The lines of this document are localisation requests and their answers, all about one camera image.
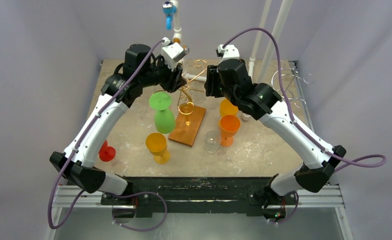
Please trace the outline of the green plastic goblet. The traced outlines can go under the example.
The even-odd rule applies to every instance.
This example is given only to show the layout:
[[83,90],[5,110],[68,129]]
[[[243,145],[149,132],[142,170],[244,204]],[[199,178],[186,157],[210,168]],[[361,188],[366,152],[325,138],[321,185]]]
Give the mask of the green plastic goblet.
[[164,91],[157,91],[149,98],[149,106],[154,109],[154,123],[161,134],[171,133],[176,126],[175,117],[170,109],[172,98]]

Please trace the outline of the small clear glass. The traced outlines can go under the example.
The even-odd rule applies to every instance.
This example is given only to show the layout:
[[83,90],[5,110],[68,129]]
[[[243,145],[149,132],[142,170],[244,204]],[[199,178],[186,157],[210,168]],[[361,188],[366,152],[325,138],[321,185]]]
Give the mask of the small clear glass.
[[205,149],[208,153],[216,153],[220,147],[221,136],[218,131],[212,130],[205,135]]

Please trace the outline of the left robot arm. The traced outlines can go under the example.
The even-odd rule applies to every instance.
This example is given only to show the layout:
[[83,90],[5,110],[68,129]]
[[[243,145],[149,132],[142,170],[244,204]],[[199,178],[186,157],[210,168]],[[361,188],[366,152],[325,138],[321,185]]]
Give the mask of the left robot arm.
[[55,151],[50,156],[51,164],[62,177],[88,193],[111,193],[122,205],[133,197],[128,182],[95,167],[103,143],[144,88],[160,85],[173,93],[185,83],[180,61],[187,49],[175,42],[162,47],[159,56],[154,56],[153,50],[144,44],[133,44],[125,51],[124,62],[106,79],[82,129],[62,152]]

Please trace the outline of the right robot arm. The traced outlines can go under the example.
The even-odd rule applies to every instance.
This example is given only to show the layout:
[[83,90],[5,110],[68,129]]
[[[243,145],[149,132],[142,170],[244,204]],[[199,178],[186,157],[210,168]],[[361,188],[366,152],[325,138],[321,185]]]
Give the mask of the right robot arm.
[[264,196],[272,204],[299,189],[319,192],[339,164],[339,160],[326,151],[339,157],[346,153],[340,145],[322,142],[323,148],[316,146],[309,138],[319,137],[296,116],[290,115],[286,102],[270,85],[253,83],[242,60],[229,59],[217,66],[209,65],[204,87],[208,97],[225,97],[240,111],[276,132],[301,157],[300,167],[275,175],[267,184]]

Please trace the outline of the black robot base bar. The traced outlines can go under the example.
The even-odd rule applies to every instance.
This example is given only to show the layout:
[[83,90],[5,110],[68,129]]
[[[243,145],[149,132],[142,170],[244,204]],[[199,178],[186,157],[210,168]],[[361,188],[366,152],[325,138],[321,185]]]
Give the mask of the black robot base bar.
[[269,177],[129,177],[130,190],[118,198],[103,193],[101,204],[129,207],[138,218],[153,213],[245,214],[281,220],[297,203],[295,192],[277,196],[267,190]]

